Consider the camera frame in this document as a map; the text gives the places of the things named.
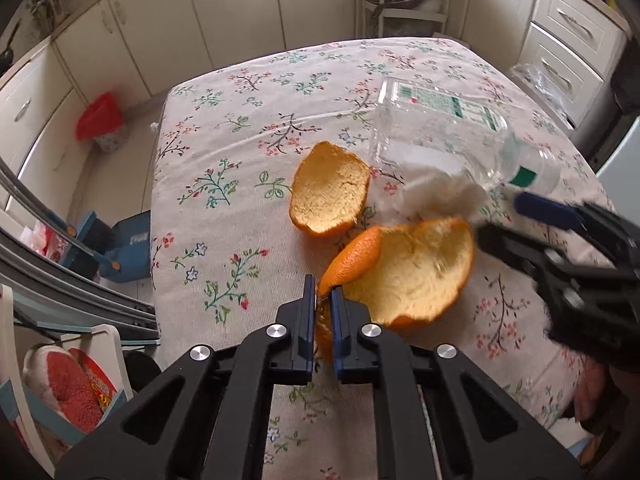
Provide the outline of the large orange peel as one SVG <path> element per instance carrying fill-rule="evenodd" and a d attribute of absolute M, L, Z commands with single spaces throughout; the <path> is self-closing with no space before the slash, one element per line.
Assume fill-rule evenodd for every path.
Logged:
<path fill-rule="evenodd" d="M 317 347 L 333 360 L 330 292 L 368 307 L 372 322 L 391 330 L 431 323 L 459 298 L 472 271 L 474 236 L 462 218 L 415 226 L 372 226 L 332 260 L 318 286 Z"/>

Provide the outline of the white tissue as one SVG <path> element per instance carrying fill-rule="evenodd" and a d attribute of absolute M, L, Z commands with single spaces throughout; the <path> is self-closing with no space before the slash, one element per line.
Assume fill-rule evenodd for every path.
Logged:
<path fill-rule="evenodd" d="M 408 165 L 402 176 L 405 183 L 395 208 L 407 218 L 469 219 L 488 197 L 464 167 L 450 174 L 433 165 Z"/>

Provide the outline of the clear plastic bottle white cap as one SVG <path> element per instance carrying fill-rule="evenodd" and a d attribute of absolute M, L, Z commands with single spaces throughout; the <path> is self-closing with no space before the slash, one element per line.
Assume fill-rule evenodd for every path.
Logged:
<path fill-rule="evenodd" d="M 546 148 L 519 138 L 489 105 L 399 78 L 383 80 L 370 157 L 398 170 L 434 167 L 490 191 L 500 184 L 549 195 L 560 166 Z"/>

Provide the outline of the floral tablecloth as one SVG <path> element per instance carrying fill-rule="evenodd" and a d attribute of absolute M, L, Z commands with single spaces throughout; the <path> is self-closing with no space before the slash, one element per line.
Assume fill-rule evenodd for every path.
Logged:
<path fill-rule="evenodd" d="M 588 162 L 495 67 L 445 39 L 334 42 L 216 70 L 172 88 L 160 120 L 152 193 L 154 301 L 173 361 L 194 344 L 234 346 L 298 298 L 350 240 L 407 224 L 408 177 L 368 155 L 385 79 L 480 101 L 555 157 L 555 200 L 611 203 Z M 303 176 L 319 198 L 297 206 Z M 585 358 L 544 334 L 546 312 L 522 274 L 476 253 L 459 301 L 412 342 L 452 342 L 546 429 L 570 404 Z M 263 479 L 377 479 L 371 389 L 343 387 L 316 354 L 308 386 L 274 389 Z"/>

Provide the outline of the clear bag on drawer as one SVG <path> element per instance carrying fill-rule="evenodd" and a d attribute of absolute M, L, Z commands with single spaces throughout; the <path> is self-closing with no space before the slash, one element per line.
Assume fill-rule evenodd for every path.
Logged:
<path fill-rule="evenodd" d="M 516 64 L 509 70 L 509 76 L 517 84 L 522 84 L 559 120 L 572 129 L 575 128 L 573 118 L 568 114 L 568 104 L 565 93 L 538 66 L 530 63 Z"/>

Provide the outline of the blue dustpan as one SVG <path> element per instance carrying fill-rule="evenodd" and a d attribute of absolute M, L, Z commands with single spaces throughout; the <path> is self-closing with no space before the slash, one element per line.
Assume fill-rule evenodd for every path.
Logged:
<path fill-rule="evenodd" d="M 129 283 L 151 274 L 151 211 L 142 211 L 109 226 L 90 211 L 77 226 L 78 240 L 105 258 L 98 261 L 70 245 L 60 265 L 84 278 Z"/>

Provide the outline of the red lined floor bin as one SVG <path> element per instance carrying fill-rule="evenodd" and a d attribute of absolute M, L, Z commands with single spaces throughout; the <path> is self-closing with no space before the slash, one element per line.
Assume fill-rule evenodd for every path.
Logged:
<path fill-rule="evenodd" d="M 115 97 L 105 92 L 81 114 L 76 124 L 78 142 L 91 141 L 105 153 L 118 150 L 125 141 L 125 122 Z"/>

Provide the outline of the white blue shoe rack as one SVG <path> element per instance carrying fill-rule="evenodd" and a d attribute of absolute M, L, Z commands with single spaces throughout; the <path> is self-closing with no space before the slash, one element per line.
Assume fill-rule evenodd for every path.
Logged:
<path fill-rule="evenodd" d="M 33 321 L 1 287 L 1 414 L 47 479 L 66 451 L 133 396 L 115 327 Z"/>

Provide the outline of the black wok on stove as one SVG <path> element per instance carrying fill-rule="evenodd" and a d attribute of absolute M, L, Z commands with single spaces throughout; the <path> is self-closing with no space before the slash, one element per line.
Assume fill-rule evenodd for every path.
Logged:
<path fill-rule="evenodd" d="M 12 42 L 18 29 L 21 26 L 22 20 L 18 20 L 14 25 L 9 40 L 6 43 L 6 48 L 0 53 L 0 77 L 2 77 L 12 66 L 14 60 L 14 51 L 12 49 Z"/>

